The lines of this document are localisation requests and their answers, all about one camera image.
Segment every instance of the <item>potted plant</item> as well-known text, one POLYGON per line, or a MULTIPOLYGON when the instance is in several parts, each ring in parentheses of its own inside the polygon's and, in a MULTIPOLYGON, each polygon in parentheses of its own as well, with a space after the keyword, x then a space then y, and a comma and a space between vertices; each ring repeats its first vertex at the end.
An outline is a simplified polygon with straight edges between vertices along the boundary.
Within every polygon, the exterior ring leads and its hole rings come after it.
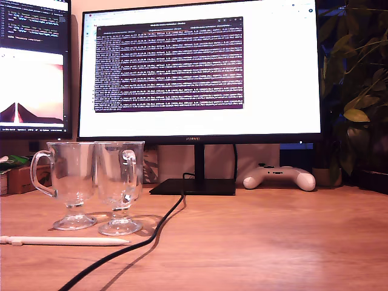
POLYGON ((388 173, 388 7, 379 0, 348 0, 319 17, 319 42, 335 36, 321 68, 324 141, 318 156, 330 182, 343 169, 388 173))

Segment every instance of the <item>wall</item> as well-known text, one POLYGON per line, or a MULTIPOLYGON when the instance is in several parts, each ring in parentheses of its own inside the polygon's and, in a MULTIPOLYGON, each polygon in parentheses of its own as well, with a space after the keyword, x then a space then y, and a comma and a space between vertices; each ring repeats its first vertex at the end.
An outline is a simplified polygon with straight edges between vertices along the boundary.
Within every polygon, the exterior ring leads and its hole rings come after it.
MULTIPOLYGON (((72 127, 73 139, 77 136, 78 107, 79 107, 79 60, 81 51, 82 12, 92 10, 146 7, 156 5, 191 3, 195 0, 72 0, 72 127)), ((40 148, 45 149, 44 141, 40 148)), ((28 150, 28 141, 0 141, 0 156, 16 154, 31 155, 28 150)), ((233 177, 233 147, 231 145, 206 146, 206 177, 232 178, 233 177)), ((193 146, 164 145, 159 147, 159 177, 180 178, 183 172, 193 172, 193 146)), ((273 166, 279 164, 278 144, 238 145, 238 182, 245 174, 256 167, 259 162, 273 166)))

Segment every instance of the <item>white pen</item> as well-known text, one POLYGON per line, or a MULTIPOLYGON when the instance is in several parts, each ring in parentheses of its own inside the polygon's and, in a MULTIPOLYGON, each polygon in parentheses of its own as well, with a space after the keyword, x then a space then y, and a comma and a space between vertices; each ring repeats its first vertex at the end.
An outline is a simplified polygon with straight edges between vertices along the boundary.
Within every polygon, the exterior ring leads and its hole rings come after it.
POLYGON ((50 236, 6 236, 0 237, 1 244, 21 246, 23 244, 46 244, 60 246, 120 246, 130 241, 121 238, 72 238, 50 236))

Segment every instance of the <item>desk surface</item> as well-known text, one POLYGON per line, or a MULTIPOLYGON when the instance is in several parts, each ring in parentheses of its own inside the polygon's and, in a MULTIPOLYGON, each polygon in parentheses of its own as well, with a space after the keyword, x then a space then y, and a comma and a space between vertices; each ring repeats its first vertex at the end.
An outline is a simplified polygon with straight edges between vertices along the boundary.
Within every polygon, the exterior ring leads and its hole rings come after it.
MULTIPOLYGON (((147 239, 177 196, 143 196, 133 215, 147 239)), ((388 290, 388 196, 341 187, 238 189, 236 196, 188 196, 156 241, 119 256, 72 290, 388 290)), ((85 203, 98 224, 109 208, 85 203)), ((38 191, 1 197, 1 233, 102 236, 98 224, 61 232, 65 207, 38 191)), ((122 247, 1 246, 1 290, 58 290, 122 247)))

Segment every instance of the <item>game controller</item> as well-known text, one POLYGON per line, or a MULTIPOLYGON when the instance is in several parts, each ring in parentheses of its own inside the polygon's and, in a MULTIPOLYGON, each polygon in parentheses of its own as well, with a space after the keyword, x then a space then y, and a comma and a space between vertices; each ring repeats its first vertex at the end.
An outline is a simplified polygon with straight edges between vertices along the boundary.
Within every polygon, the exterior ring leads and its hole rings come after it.
POLYGON ((315 188, 314 176, 305 170, 289 166, 264 166, 263 164, 259 164, 258 168, 250 171, 242 183, 246 189, 254 189, 265 179, 293 181, 304 191, 312 191, 315 188))

